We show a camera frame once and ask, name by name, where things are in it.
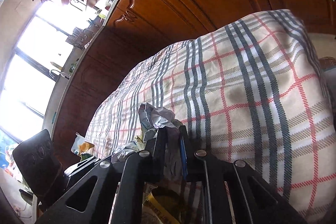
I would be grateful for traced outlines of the grey wrapper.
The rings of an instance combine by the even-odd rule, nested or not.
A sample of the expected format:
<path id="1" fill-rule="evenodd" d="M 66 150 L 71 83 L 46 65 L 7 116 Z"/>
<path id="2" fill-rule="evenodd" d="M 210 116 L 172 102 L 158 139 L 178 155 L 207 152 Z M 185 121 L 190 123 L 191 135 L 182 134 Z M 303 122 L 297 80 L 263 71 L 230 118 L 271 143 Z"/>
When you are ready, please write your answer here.
<path id="1" fill-rule="evenodd" d="M 175 114 L 165 108 L 155 108 L 145 102 L 138 109 L 145 150 L 153 159 L 153 174 L 158 180 L 177 181 L 182 177 L 179 148 L 179 128 L 182 125 Z"/>

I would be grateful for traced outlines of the green yellow snack pouch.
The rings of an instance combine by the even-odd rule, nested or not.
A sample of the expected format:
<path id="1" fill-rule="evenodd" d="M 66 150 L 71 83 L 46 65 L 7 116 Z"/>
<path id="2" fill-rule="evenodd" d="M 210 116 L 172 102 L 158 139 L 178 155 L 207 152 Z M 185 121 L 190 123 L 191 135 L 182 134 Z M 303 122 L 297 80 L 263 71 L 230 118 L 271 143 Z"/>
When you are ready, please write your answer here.
<path id="1" fill-rule="evenodd" d="M 146 183 L 141 223 L 185 223 L 185 202 L 173 190 Z"/>

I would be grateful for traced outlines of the wooden lower kitchen cabinets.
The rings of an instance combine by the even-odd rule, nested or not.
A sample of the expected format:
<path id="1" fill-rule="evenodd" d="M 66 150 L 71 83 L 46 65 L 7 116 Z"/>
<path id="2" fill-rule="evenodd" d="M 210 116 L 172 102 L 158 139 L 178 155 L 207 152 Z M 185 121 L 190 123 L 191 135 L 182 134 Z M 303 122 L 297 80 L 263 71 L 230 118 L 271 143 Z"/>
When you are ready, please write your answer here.
<path id="1" fill-rule="evenodd" d="M 290 9 L 309 32 L 335 33 L 332 0 L 114 0 L 60 100 L 52 129 L 56 157 L 65 167 L 78 161 L 71 152 L 76 134 L 86 132 L 100 103 L 140 61 L 245 15 L 277 9 Z"/>

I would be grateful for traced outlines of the crumpled white tissue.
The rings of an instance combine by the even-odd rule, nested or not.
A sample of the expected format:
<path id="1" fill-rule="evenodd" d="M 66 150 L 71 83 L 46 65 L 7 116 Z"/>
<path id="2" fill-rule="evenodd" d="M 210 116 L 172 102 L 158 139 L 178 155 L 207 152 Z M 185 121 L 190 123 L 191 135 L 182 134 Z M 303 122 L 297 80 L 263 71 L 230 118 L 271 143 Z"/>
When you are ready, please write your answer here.
<path id="1" fill-rule="evenodd" d="M 139 152 L 145 149 L 145 144 L 138 141 L 130 141 L 120 147 L 118 147 L 112 153 L 112 163 L 123 162 L 133 153 Z"/>

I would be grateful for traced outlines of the yellow white plastic wrapper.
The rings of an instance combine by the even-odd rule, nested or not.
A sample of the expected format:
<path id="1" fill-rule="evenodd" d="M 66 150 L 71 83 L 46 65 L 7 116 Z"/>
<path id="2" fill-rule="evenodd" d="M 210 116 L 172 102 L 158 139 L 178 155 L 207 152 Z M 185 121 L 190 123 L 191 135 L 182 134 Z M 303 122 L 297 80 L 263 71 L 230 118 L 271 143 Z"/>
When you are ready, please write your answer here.
<path id="1" fill-rule="evenodd" d="M 94 147 L 95 145 L 93 143 L 89 142 L 77 132 L 75 141 L 71 147 L 71 152 L 79 156 L 81 160 L 85 160 L 92 156 L 89 151 Z"/>

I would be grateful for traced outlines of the plaid tablecloth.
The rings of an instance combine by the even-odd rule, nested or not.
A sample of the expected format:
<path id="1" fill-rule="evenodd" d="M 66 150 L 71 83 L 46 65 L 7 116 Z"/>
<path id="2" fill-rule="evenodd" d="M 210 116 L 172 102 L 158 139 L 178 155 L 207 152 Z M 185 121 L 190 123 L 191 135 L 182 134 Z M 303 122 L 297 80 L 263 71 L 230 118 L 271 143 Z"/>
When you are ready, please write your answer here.
<path id="1" fill-rule="evenodd" d="M 242 159 L 308 223 L 335 198 L 332 99 L 303 21 L 255 12 L 137 64 L 86 132 L 106 157 L 141 134 L 142 103 L 171 110 L 200 149 Z"/>

